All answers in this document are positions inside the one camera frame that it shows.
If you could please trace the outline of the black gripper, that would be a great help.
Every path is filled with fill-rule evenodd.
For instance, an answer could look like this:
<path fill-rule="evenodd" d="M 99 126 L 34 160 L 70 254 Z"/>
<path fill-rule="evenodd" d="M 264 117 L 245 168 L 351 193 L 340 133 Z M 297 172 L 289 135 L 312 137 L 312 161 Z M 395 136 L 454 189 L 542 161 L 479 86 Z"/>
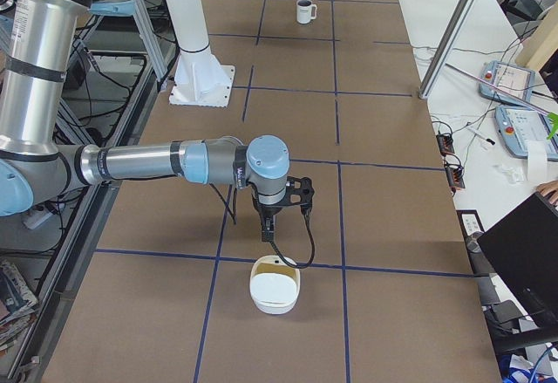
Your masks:
<path fill-rule="evenodd" d="M 261 237 L 263 242 L 275 241 L 275 217 L 282 210 L 281 202 L 284 194 L 262 195 L 253 194 L 254 209 L 262 215 Z"/>

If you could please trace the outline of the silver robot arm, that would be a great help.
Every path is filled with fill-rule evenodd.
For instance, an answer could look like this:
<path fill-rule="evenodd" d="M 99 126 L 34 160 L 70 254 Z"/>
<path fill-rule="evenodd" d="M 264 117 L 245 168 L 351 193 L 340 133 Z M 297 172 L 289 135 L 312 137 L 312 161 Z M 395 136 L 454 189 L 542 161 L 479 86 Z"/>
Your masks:
<path fill-rule="evenodd" d="M 133 13 L 135 0 L 17 0 L 1 91 L 1 213 L 13 215 L 103 181 L 176 175 L 251 188 L 262 240 L 289 204 L 289 151 L 273 135 L 163 145 L 57 145 L 52 135 L 78 16 Z"/>

